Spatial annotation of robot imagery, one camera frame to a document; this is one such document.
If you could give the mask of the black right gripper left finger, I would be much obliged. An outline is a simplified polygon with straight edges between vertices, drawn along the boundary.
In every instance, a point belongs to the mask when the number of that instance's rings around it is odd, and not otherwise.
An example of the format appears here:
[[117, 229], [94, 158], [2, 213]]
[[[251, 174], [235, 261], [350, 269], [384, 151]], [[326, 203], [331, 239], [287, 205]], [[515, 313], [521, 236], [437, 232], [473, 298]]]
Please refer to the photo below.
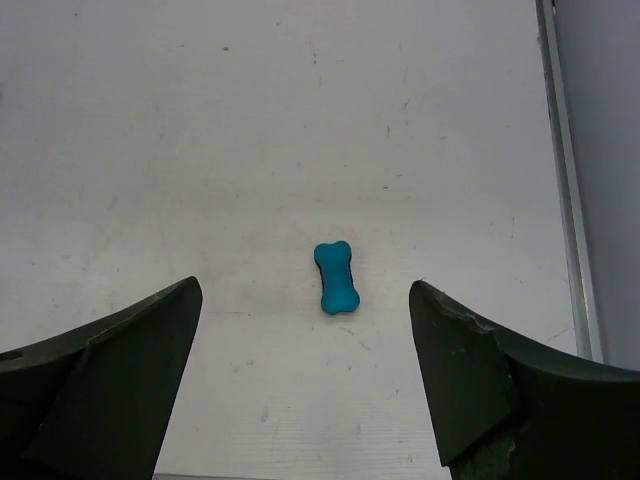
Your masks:
[[152, 478], [202, 302], [187, 277], [2, 353], [2, 478]]

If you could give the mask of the blue bone-shaped whiteboard eraser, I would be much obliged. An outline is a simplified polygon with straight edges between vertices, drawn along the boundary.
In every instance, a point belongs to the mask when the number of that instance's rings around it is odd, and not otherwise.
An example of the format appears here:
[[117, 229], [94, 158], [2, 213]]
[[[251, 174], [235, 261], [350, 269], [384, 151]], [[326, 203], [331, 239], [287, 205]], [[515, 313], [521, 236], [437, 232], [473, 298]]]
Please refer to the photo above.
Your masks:
[[351, 271], [351, 246], [343, 240], [321, 243], [314, 248], [313, 256], [322, 283], [322, 311], [330, 316], [355, 312], [360, 296]]

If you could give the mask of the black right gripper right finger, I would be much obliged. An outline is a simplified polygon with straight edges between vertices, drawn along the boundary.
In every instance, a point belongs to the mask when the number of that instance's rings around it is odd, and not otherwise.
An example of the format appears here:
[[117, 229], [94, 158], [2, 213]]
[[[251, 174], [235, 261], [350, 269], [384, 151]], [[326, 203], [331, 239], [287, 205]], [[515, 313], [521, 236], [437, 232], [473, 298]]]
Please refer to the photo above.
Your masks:
[[494, 323], [424, 281], [413, 339], [441, 464], [455, 479], [635, 479], [639, 375]]

